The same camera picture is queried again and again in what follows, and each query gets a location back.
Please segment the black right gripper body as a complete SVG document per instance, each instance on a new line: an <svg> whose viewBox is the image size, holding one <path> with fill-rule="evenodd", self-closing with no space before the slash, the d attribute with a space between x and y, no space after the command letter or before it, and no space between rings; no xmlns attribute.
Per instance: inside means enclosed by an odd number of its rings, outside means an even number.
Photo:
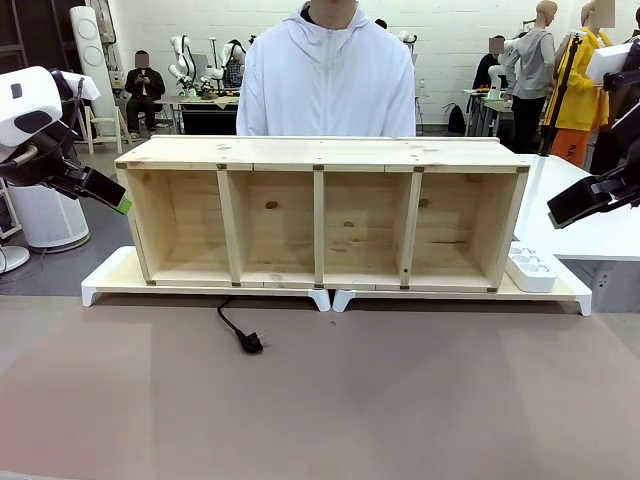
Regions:
<svg viewBox="0 0 640 480"><path fill-rule="evenodd" d="M591 190L598 199L597 211L613 211L625 205L640 207L640 163L627 162L596 176Z"/></svg>

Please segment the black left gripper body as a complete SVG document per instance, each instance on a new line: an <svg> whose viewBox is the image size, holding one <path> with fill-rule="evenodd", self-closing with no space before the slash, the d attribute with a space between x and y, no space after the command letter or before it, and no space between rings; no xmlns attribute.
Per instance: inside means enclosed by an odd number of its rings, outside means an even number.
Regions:
<svg viewBox="0 0 640 480"><path fill-rule="evenodd" d="M93 198L84 181L87 179L91 168L82 164L74 149L68 154L63 154L61 149L49 155L44 155L39 147L36 147L35 158L31 164L31 186L43 186L62 193L69 198Z"/></svg>

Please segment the white cylindrical air purifier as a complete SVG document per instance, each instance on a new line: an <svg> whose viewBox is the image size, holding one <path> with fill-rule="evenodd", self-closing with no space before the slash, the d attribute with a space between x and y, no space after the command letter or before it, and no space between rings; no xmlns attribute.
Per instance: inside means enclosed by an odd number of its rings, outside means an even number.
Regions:
<svg viewBox="0 0 640 480"><path fill-rule="evenodd" d="M8 193L26 243L32 249L57 253L77 248L90 239L79 200L43 186L9 185Z"/></svg>

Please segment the light wooden stool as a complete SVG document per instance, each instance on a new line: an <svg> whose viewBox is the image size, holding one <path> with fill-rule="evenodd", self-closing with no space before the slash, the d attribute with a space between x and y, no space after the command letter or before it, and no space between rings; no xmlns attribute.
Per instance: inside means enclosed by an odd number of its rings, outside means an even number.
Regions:
<svg viewBox="0 0 640 480"><path fill-rule="evenodd" d="M84 106L84 140L91 156L96 144L115 144L118 154L123 153L123 139L127 134L126 124L120 109L115 106L110 116L99 117L89 105Z"/></svg>

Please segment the wooden riser with white legs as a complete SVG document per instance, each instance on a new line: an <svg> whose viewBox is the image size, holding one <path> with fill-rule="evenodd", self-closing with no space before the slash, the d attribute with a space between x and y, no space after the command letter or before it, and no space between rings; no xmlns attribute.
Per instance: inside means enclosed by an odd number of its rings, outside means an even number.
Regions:
<svg viewBox="0 0 640 480"><path fill-rule="evenodd" d="M84 307L103 294L158 294L208 296L308 297L320 312L332 309L329 292L323 288L211 287L151 285L143 275L133 246L118 248L81 282Z"/></svg>
<svg viewBox="0 0 640 480"><path fill-rule="evenodd" d="M591 315L592 290L561 262L553 264L556 280L550 292L521 290L508 273L503 275L496 292L420 292L338 289L332 301L332 310L343 313L353 299L437 300L437 301L554 301L576 303L583 317Z"/></svg>

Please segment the white fan base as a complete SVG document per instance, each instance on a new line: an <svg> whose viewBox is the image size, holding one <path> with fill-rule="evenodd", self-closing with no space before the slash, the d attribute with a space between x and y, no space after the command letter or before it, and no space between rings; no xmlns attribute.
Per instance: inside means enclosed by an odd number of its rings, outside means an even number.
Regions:
<svg viewBox="0 0 640 480"><path fill-rule="evenodd" d="M30 259L29 251L21 246L0 246L0 275L11 272Z"/></svg>

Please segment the mannequin in yellow jacket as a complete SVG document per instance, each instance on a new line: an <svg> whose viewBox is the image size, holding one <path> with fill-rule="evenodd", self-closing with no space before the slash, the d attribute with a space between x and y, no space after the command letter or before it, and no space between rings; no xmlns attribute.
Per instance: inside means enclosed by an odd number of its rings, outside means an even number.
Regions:
<svg viewBox="0 0 640 480"><path fill-rule="evenodd" d="M593 133L608 123L609 94L586 74L594 52L609 47L611 42L596 21L597 0L581 9L582 35L575 56L569 57L573 36L567 35L556 53L556 76L566 92L559 99L555 87L545 113L547 132L555 133L550 153L581 168Z"/></svg>

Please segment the seated person in black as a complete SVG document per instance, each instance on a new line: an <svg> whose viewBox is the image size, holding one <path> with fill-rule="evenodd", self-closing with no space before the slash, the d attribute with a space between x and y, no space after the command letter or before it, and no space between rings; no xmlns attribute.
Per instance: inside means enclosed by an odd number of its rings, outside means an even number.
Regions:
<svg viewBox="0 0 640 480"><path fill-rule="evenodd" d="M132 137L140 135L138 116L144 114L147 131L156 131L155 118L159 105L156 104L166 92L161 74L150 66L149 53L138 50L134 56L135 68L128 72L125 92L129 94L126 104L127 129Z"/></svg>

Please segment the tall white air conditioner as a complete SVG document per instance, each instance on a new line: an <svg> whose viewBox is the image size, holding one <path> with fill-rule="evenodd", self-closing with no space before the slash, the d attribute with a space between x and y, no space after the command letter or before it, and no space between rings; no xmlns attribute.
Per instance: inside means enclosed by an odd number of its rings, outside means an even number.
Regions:
<svg viewBox="0 0 640 480"><path fill-rule="evenodd" d="M91 107L96 116L110 116L116 104L95 11L91 7L76 6L69 14L82 72L94 80L101 93L98 99L91 101Z"/></svg>

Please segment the black tripod stand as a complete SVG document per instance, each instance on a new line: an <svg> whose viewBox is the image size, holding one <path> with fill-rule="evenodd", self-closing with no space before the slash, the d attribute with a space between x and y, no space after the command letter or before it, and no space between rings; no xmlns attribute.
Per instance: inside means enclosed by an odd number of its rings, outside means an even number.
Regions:
<svg viewBox="0 0 640 480"><path fill-rule="evenodd" d="M571 72L571 68L574 62L575 55L582 43L582 38L585 36L583 31L573 31L570 35L570 43L567 49L565 68L562 72L561 81L557 88L556 100L552 110L552 115L549 121L549 125L546 129L546 135L540 145L538 154L541 157L548 157L552 148L555 135L557 133L557 119L561 110L564 96L568 89L568 81Z"/></svg>

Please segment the background work table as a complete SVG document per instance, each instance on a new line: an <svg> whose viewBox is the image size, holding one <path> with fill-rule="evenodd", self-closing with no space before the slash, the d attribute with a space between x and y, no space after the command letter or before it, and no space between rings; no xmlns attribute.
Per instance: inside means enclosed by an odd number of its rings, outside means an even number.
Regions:
<svg viewBox="0 0 640 480"><path fill-rule="evenodd" d="M240 97L216 98L165 96L156 101L168 109L173 131L178 135L232 136Z"/></svg>

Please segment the mannequin in grey hoodie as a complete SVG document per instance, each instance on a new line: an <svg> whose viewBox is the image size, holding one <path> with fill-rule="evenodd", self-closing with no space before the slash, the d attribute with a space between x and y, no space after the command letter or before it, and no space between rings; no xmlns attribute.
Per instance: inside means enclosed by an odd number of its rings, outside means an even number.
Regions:
<svg viewBox="0 0 640 480"><path fill-rule="evenodd" d="M536 5L534 26L516 42L505 64L508 82L505 99L512 101L515 128L512 146L518 154L529 149L553 81L554 39L547 28L557 9L553 0L541 0Z"/></svg>

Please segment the black backpack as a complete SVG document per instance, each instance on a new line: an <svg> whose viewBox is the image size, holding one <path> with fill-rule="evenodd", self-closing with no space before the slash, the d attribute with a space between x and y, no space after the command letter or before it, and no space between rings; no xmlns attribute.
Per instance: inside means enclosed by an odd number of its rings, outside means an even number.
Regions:
<svg viewBox="0 0 640 480"><path fill-rule="evenodd" d="M447 132L452 135L464 136L466 132L466 121L462 109L455 103L444 106L447 114Z"/></svg>

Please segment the four-compartment wooden shelf box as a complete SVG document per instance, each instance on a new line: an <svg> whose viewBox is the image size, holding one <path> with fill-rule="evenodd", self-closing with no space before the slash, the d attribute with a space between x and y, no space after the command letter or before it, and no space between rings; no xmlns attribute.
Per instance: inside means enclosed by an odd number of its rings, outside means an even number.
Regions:
<svg viewBox="0 0 640 480"><path fill-rule="evenodd" d="M530 165L485 137L156 136L115 168L153 286L492 293Z"/></svg>

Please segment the person in white hoodie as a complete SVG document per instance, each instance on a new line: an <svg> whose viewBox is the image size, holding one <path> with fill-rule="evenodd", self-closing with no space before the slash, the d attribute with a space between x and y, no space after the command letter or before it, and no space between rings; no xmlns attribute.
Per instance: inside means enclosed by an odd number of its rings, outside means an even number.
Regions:
<svg viewBox="0 0 640 480"><path fill-rule="evenodd" d="M247 50L236 133L413 137L410 50L358 0L307 0Z"/></svg>

